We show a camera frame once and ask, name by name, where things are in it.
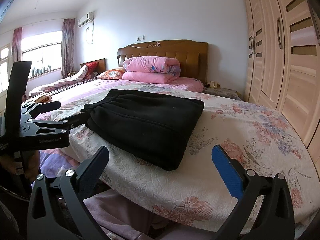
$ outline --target double bed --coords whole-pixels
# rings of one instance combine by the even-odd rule
[[[189,40],[156,41],[118,50],[118,63],[130,57],[166,56],[181,63],[181,77],[206,81],[208,44]],[[58,121],[79,113],[86,103],[103,99],[110,89],[140,90],[196,98],[205,104],[183,160],[175,171],[164,171],[103,140],[81,125],[70,130],[70,146],[41,151],[41,170],[48,177],[63,174],[90,158],[104,145],[110,160],[101,180],[121,195],[178,223],[217,231],[237,200],[226,189],[211,161],[211,150],[220,144],[245,169],[262,176],[282,173],[294,207],[296,236],[305,230],[320,207],[317,170],[303,142],[276,110],[229,98],[194,92],[184,82],[156,86],[124,80],[95,79],[52,95],[61,108],[38,119]],[[250,230],[262,198],[253,209],[243,233]]]

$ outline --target wooden bed frame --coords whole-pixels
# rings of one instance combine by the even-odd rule
[[[159,56],[171,57],[181,64],[181,77],[197,78],[203,84],[207,82],[208,69],[207,42],[191,40],[152,41],[128,45],[118,49],[118,65],[131,57]]]
[[[98,65],[96,66],[96,68],[94,70],[95,72],[98,72],[99,74],[101,74],[102,72],[106,71],[106,59],[105,58],[82,63],[82,64],[80,64],[80,68],[82,68],[84,65],[91,63],[91,62],[98,62]]]

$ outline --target nightstand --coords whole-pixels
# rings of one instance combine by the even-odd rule
[[[203,93],[242,101],[237,91],[228,88],[204,88]]]

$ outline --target white wall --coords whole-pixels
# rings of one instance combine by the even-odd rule
[[[107,58],[117,65],[118,48],[145,41],[190,39],[209,43],[208,81],[243,93],[247,70],[244,0],[92,0],[79,12],[95,11],[93,44],[77,28],[75,65]]]
[[[76,12],[47,13],[20,19],[6,25],[0,24],[0,47],[12,43],[13,30],[16,28],[22,26],[22,38],[26,38],[38,34],[61,31],[63,19],[75,17]],[[27,84],[26,95],[28,96],[29,91],[37,86],[49,84],[61,78],[61,71],[57,70],[31,79]]]

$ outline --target pink curtain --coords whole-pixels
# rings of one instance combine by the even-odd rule
[[[75,19],[64,19],[62,25],[61,57],[62,78],[66,78],[73,71],[73,35]]]
[[[12,38],[12,62],[21,61],[22,27],[15,29]]]

